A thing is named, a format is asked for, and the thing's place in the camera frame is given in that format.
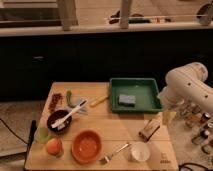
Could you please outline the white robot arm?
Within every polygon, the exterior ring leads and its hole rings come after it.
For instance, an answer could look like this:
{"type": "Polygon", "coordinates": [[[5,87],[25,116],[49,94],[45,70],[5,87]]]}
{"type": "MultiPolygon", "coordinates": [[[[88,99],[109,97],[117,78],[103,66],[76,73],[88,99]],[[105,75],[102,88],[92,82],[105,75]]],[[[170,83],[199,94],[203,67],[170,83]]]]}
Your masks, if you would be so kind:
{"type": "Polygon", "coordinates": [[[187,101],[198,105],[202,111],[213,114],[213,88],[205,84],[208,70],[200,62],[192,62],[170,70],[166,86],[158,94],[163,107],[164,125],[168,125],[182,104],[187,101]]]}

